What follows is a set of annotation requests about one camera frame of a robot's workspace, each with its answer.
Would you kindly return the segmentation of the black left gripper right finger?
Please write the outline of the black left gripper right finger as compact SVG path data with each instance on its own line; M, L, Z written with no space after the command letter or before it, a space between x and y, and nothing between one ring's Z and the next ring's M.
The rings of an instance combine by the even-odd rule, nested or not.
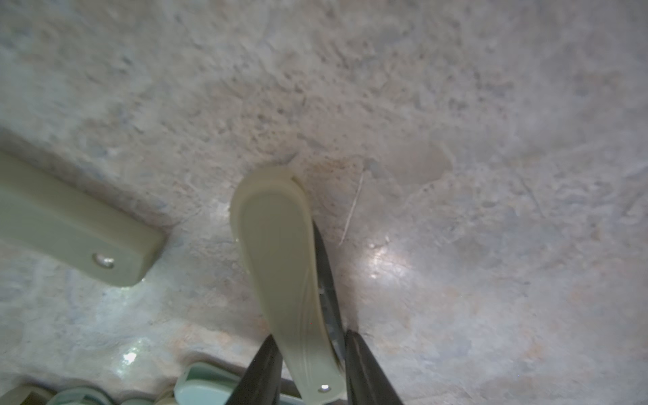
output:
M345 367L349 404L403 405L363 337L347 330Z

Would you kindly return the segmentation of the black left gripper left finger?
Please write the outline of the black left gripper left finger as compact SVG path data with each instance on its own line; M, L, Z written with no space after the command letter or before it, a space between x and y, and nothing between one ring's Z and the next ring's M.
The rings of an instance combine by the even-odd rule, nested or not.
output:
M266 337L226 405L280 404L283 356L272 335Z

